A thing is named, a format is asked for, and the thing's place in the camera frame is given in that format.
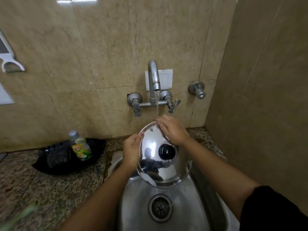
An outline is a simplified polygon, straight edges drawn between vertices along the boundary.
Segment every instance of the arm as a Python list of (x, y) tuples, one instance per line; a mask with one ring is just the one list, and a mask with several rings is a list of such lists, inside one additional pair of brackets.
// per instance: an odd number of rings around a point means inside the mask
[(143, 133), (132, 135), (125, 140), (121, 166), (64, 222), (59, 231), (106, 229), (125, 185), (139, 163), (142, 137)]
[(163, 115), (158, 119), (158, 124), (173, 144), (185, 147), (202, 174), (240, 220), (244, 202), (260, 184), (190, 138), (175, 118)]

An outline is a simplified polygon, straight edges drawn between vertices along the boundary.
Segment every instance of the black plastic bag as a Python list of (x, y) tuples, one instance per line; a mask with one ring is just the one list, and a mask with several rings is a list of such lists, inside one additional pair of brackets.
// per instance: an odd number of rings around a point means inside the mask
[(69, 141), (50, 145), (39, 150), (39, 156), (32, 166), (43, 173), (50, 175), (66, 175), (96, 163), (105, 150), (107, 141), (86, 138), (92, 151), (92, 157), (81, 161), (73, 152)]

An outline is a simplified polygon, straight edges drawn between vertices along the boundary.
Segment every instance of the black sleeve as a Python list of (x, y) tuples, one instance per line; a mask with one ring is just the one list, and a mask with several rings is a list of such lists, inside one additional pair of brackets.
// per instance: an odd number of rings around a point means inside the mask
[(269, 186), (257, 187), (244, 203), (240, 231), (308, 230), (308, 217)]

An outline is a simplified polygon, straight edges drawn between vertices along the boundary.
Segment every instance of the bottle label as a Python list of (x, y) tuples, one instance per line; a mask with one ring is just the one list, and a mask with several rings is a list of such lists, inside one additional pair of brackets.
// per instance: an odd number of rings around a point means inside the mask
[(91, 152), (85, 150), (80, 144), (73, 145), (72, 148), (80, 160), (87, 160), (91, 157)]

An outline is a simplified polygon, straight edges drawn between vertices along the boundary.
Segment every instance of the white switch plate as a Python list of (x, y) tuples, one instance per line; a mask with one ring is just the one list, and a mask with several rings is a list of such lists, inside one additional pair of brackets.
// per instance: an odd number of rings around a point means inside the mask
[(6, 92), (6, 90), (2, 87), (0, 83), (0, 105), (2, 104), (15, 104), (10, 95)]
[[(149, 87), (148, 71), (145, 71), (144, 74), (145, 74), (145, 89), (146, 91), (149, 91), (150, 87)], [(160, 89), (161, 90), (171, 89), (173, 69), (159, 69), (158, 74), (159, 74)]]

